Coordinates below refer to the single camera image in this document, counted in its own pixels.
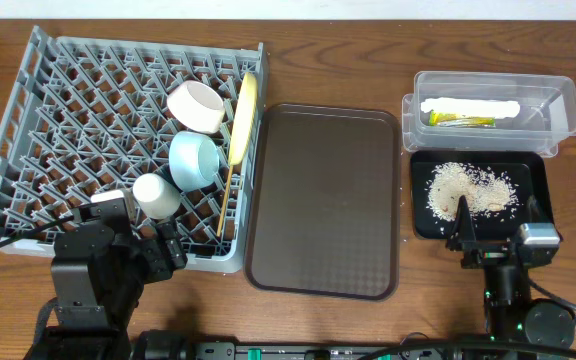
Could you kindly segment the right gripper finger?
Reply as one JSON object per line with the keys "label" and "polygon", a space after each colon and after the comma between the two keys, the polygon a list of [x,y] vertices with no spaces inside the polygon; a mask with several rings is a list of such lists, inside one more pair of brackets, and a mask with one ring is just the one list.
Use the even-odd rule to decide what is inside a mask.
{"label": "right gripper finger", "polygon": [[526,202],[527,223],[547,223],[548,216],[534,195]]}
{"label": "right gripper finger", "polygon": [[458,201],[453,228],[447,238],[446,248],[451,251],[469,251],[477,242],[467,198],[462,195]]}

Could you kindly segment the rice leftovers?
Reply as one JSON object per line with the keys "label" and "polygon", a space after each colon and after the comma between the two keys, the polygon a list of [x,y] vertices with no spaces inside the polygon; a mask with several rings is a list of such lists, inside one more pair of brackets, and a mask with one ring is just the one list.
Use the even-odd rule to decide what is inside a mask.
{"label": "rice leftovers", "polygon": [[516,211],[520,205],[519,185],[506,171],[497,174],[491,167],[447,162],[435,165],[431,174],[425,185],[425,207],[438,220],[454,221],[461,197],[466,199],[473,218],[498,217],[503,211]]}

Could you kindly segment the white paper cup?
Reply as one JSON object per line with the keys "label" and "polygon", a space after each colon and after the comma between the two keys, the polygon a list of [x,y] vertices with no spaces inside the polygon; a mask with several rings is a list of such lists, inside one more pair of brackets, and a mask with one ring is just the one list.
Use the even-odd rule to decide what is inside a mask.
{"label": "white paper cup", "polygon": [[139,176],[132,193],[142,212],[149,218],[165,219],[181,205],[181,194],[161,176],[148,173]]}

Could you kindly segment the blue bowl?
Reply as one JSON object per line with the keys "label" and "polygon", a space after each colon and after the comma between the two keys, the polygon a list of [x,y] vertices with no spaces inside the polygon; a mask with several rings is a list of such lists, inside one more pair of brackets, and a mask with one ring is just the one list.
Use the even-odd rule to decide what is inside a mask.
{"label": "blue bowl", "polygon": [[219,165],[218,148],[207,135],[181,131],[173,137],[169,168],[173,181],[182,191],[211,186]]}

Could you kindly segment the wooden chopstick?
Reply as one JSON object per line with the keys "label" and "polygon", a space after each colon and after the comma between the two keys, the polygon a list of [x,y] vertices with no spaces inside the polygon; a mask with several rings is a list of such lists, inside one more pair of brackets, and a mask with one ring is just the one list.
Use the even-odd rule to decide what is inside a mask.
{"label": "wooden chopstick", "polygon": [[234,165],[230,164],[229,168],[228,168],[227,177],[226,177],[224,196],[223,196],[223,201],[222,201],[222,205],[221,205],[221,209],[220,209],[218,227],[217,227],[217,232],[216,232],[218,238],[221,238],[221,235],[223,232],[225,214],[226,214],[226,210],[228,208],[228,202],[229,202],[229,197],[230,197],[230,188],[231,188],[233,170],[234,170]]}

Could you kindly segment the green snack wrapper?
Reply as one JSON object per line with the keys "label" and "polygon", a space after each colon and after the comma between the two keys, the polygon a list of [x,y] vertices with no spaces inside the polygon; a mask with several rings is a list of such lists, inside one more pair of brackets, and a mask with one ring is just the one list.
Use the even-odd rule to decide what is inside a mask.
{"label": "green snack wrapper", "polygon": [[432,111],[429,116],[429,125],[453,128],[494,128],[496,122],[494,118],[489,117],[474,117]]}

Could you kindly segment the white napkin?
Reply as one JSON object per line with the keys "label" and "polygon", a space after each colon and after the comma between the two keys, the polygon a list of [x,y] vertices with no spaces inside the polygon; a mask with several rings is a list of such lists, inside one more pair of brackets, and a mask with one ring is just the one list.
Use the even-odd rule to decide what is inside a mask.
{"label": "white napkin", "polygon": [[428,98],[421,102],[424,113],[435,112],[464,115],[466,117],[513,118],[520,112],[517,101],[479,100],[460,98]]}

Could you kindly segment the yellow plate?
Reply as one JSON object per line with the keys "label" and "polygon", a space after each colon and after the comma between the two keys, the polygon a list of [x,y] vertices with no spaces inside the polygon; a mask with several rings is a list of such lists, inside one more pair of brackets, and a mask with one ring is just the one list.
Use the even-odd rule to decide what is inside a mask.
{"label": "yellow plate", "polygon": [[231,167],[243,161],[256,111],[258,82],[253,73],[246,73],[234,113],[228,163]]}

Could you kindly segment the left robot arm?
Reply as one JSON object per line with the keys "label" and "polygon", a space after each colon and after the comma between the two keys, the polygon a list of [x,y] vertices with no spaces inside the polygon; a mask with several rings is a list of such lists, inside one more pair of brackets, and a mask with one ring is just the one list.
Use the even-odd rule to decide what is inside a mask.
{"label": "left robot arm", "polygon": [[27,359],[192,359],[193,346],[169,330],[130,340],[128,325],[147,284],[186,267],[170,221],[139,240],[117,225],[83,223],[56,241],[51,263],[56,297],[38,316]]}

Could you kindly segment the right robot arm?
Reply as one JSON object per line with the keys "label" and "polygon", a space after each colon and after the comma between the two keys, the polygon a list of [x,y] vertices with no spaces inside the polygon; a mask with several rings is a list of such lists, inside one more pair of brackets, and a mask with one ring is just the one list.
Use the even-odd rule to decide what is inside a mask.
{"label": "right robot arm", "polygon": [[568,349],[576,332],[572,307],[550,297],[534,299],[529,278],[531,269],[552,262],[561,236],[535,197],[526,208],[527,221],[511,236],[480,240],[462,196],[446,247],[463,253],[462,268],[484,272],[484,312],[492,339]]}

